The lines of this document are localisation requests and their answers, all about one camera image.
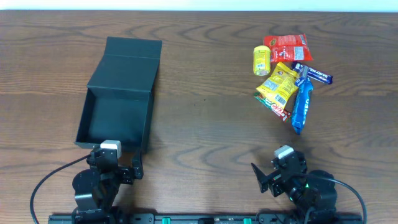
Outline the black gift box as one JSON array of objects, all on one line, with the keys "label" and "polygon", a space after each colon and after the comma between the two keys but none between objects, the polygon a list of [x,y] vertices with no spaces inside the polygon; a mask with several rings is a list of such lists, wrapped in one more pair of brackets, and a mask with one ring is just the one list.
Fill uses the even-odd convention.
[{"label": "black gift box", "polygon": [[108,37],[87,83],[75,144],[92,149],[105,140],[123,151],[146,150],[154,105],[154,83],[162,41]]}]

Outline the blue Oreo cookie pack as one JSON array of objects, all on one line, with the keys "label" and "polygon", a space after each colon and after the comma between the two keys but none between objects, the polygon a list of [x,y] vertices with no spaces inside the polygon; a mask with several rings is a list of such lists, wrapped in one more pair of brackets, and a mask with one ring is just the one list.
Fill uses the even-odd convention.
[{"label": "blue Oreo cookie pack", "polygon": [[310,79],[303,79],[302,84],[298,87],[291,119],[292,127],[298,135],[302,133],[305,126],[312,91],[313,84]]}]

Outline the yellow snack bag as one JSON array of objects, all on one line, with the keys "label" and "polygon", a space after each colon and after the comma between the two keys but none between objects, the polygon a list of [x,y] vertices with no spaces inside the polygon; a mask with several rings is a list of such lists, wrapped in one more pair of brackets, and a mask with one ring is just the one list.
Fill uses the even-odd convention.
[{"label": "yellow snack bag", "polygon": [[263,97],[284,109],[289,98],[298,89],[298,86],[295,85],[295,81],[298,78],[297,72],[291,70],[283,62],[279,62],[271,76],[263,84],[259,85],[256,90]]}]

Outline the red snack packet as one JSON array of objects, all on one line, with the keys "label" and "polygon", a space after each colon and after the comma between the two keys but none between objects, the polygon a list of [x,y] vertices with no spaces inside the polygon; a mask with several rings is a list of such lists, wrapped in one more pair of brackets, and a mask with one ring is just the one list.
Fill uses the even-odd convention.
[{"label": "red snack packet", "polygon": [[268,35],[263,44],[271,50],[271,62],[312,61],[305,34]]}]

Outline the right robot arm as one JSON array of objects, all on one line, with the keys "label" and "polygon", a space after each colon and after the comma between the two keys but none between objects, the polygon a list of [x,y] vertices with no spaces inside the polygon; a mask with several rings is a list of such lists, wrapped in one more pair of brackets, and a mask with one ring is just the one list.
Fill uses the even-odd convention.
[{"label": "right robot arm", "polygon": [[304,153],[291,148],[274,152],[274,171],[268,175],[251,164],[260,191],[273,197],[286,194],[296,209],[284,223],[330,223],[335,220],[337,192],[334,176],[323,170],[307,172]]}]

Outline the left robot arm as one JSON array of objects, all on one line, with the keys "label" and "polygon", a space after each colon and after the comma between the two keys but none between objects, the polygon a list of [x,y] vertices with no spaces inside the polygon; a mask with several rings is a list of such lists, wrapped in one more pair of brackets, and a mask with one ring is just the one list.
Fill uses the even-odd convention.
[{"label": "left robot arm", "polygon": [[96,148],[86,159],[89,169],[78,173],[72,182],[77,208],[72,223],[128,223],[128,216],[113,205],[120,185],[132,185],[142,179],[142,152],[134,153],[130,166],[118,164],[120,153],[115,149]]}]

